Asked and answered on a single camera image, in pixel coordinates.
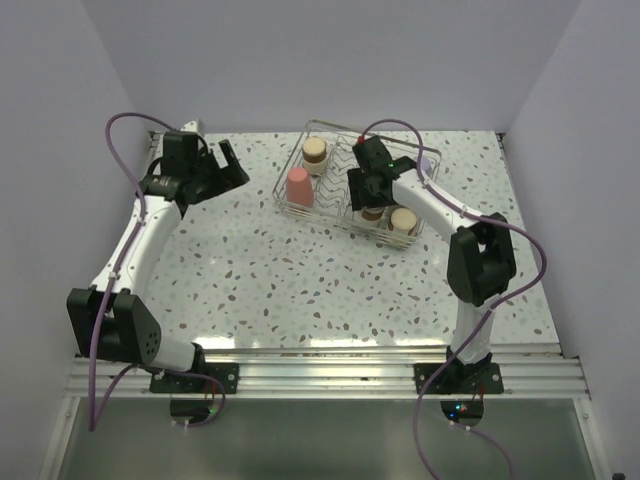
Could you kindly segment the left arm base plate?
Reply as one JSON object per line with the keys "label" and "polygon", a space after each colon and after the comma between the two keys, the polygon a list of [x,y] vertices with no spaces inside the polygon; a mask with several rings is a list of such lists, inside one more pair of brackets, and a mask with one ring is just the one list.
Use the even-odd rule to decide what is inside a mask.
{"label": "left arm base plate", "polygon": [[185,372],[164,373],[161,378],[153,376],[149,391],[154,394],[204,394],[214,391],[233,395],[237,392],[240,365],[232,362],[207,362],[195,374],[188,377]]}

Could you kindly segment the white steel cup cork base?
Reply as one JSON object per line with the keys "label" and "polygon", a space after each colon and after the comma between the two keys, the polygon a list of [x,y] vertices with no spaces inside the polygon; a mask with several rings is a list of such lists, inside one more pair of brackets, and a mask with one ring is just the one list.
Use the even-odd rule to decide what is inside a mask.
{"label": "white steel cup cork base", "polygon": [[412,210],[399,207],[391,212],[387,229],[395,234],[412,235],[417,223],[418,218]]}

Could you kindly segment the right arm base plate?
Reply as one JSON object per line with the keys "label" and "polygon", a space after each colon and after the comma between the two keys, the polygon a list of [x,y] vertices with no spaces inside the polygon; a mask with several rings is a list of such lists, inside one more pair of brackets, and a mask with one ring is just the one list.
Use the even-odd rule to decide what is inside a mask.
{"label": "right arm base plate", "polygon": [[429,384],[428,395],[503,394],[502,374],[497,363],[465,365],[455,360]]}

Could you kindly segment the aluminium rail frame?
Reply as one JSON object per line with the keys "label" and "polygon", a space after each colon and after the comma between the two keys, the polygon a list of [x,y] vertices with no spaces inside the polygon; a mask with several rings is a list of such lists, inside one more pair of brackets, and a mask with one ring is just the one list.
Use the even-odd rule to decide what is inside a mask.
{"label": "aluminium rail frame", "polygon": [[[416,397],[414,365],[438,364],[442,346],[209,350],[207,360],[239,367],[238,399],[393,399]],[[581,363],[554,344],[493,348],[504,399],[587,399]]]}

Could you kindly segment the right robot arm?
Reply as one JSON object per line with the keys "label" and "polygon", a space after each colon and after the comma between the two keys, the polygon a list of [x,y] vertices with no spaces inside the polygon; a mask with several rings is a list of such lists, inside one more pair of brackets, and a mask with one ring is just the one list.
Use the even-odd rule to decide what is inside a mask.
{"label": "right robot arm", "polygon": [[354,211],[401,206],[433,228],[449,252],[446,280],[458,299],[454,336],[445,369],[451,389],[468,392],[481,380],[478,365],[489,361],[492,305],[517,268],[504,217],[469,209],[424,176],[407,156],[394,159],[382,139],[359,138],[352,147],[357,166],[347,172]]}

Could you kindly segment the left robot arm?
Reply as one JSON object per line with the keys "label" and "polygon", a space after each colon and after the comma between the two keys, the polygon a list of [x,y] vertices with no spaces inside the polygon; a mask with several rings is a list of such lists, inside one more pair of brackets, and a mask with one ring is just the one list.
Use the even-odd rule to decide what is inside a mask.
{"label": "left robot arm", "polygon": [[81,356],[173,370],[185,392],[201,390],[208,369],[200,348],[164,333],[145,303],[160,255],[187,210],[248,183],[228,140],[218,144],[226,165],[196,132],[167,132],[162,154],[137,185],[125,231],[89,287],[74,288],[66,305]]}

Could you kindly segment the white steel cup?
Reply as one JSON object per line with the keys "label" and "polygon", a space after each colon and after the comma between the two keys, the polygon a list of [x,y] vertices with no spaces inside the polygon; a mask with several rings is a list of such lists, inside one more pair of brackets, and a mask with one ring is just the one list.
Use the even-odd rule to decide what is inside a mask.
{"label": "white steel cup", "polygon": [[303,167],[311,175],[323,175],[327,170],[327,144],[320,137],[310,136],[302,145]]}
{"label": "white steel cup", "polygon": [[363,208],[361,210],[361,219],[369,224],[378,224],[385,212],[384,207]]}

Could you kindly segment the coral pink cup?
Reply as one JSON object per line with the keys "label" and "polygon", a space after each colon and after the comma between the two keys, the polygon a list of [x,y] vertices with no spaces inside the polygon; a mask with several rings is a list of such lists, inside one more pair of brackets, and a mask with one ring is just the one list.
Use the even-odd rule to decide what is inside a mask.
{"label": "coral pink cup", "polygon": [[286,198],[289,202],[311,207],[314,200],[314,190],[311,177],[303,167],[294,167],[287,173]]}

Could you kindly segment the lavender plastic cup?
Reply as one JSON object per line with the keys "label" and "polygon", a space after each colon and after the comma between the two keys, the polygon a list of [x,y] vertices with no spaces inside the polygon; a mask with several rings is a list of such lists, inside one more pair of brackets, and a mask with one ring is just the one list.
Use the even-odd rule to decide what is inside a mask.
{"label": "lavender plastic cup", "polygon": [[432,173],[432,164],[428,157],[422,156],[416,160],[416,169],[421,171],[424,175],[430,176]]}

